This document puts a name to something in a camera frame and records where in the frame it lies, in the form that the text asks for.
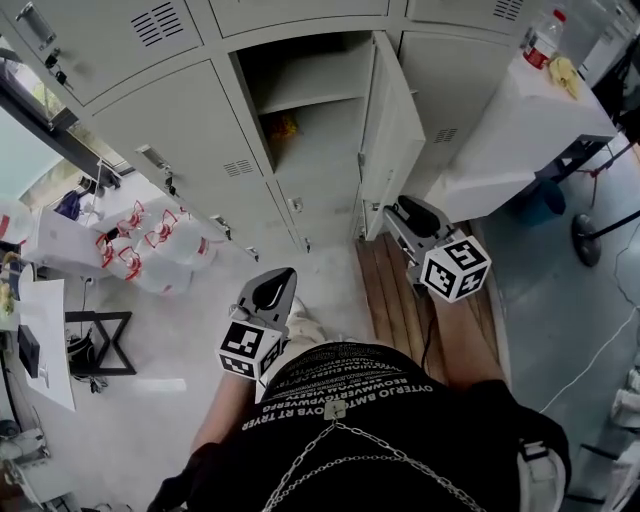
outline locker lock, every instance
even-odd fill
[[[227,221],[220,217],[220,215],[214,215],[213,217],[211,217],[211,220],[217,222],[218,225],[222,228],[224,236],[227,237],[227,240],[231,240],[231,226],[227,224]]]
[[[253,256],[253,259],[256,260],[256,263],[260,261],[260,254],[255,247],[247,247],[246,251]]]
[[[53,66],[58,64],[59,56],[60,56],[60,48],[54,48],[53,51],[47,57],[47,59],[44,61],[44,67],[47,69],[52,69]]]
[[[164,180],[164,189],[172,196],[176,195],[176,187],[173,186],[173,176],[168,176],[167,179]]]

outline black shirt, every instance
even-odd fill
[[[490,381],[456,393],[430,379],[394,349],[329,343],[284,366],[241,426],[222,444],[194,453],[184,472],[166,480],[150,510],[264,508],[296,457],[331,425],[327,401],[343,400],[339,421],[361,429],[448,479],[487,511],[519,508],[516,457],[521,440],[546,440],[562,457],[562,429],[519,406],[505,384]],[[275,510],[465,510],[434,478],[369,438],[333,429],[303,458],[284,486],[327,463],[347,460],[297,485]]]

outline white container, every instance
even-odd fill
[[[28,206],[15,199],[0,198],[0,240],[22,244],[31,235],[33,224]]]
[[[118,254],[129,269],[125,277],[149,293],[173,296],[184,293],[191,283],[191,269],[154,254],[146,242],[141,241],[136,250],[125,248]]]
[[[560,45],[564,22],[567,21],[563,12],[553,11],[553,16],[545,17],[534,28],[533,35],[524,49],[525,60],[537,69],[542,69],[549,62]]]
[[[134,245],[144,238],[144,235],[155,228],[160,222],[162,214],[149,211],[136,201],[133,209],[124,219],[118,222],[118,232],[121,237],[129,237]]]
[[[104,259],[102,268],[106,268],[114,276],[126,279],[130,274],[129,267],[125,260],[119,257],[120,253],[130,248],[133,249],[133,241],[130,238],[121,237],[108,240],[107,235],[102,235],[96,242],[100,254]]]
[[[175,216],[165,210],[162,222],[145,235],[145,241],[156,254],[192,270],[209,265],[216,256],[213,242],[201,234],[200,223],[188,213]]]

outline small object on shelf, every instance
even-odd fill
[[[264,128],[269,140],[282,140],[298,133],[298,124],[291,111],[267,116]]]

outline locker door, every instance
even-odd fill
[[[386,16],[389,0],[209,0],[224,37],[332,16]]]
[[[373,78],[361,153],[362,200],[371,211],[366,239],[383,225],[383,207],[395,203],[424,146],[424,132],[402,68],[384,32],[374,32]]]
[[[514,34],[539,5],[538,0],[409,0],[407,17]]]
[[[261,253],[294,247],[210,61],[153,82],[99,112],[109,144],[201,215],[228,225],[232,239]]]
[[[405,32],[400,62],[426,135],[416,169],[446,166],[482,116],[513,49],[457,36]]]
[[[278,185],[303,248],[327,247],[349,241],[359,184],[355,155],[328,172],[278,175]]]
[[[69,92],[83,105],[202,45],[183,0],[3,0],[0,9],[43,63],[59,49]]]

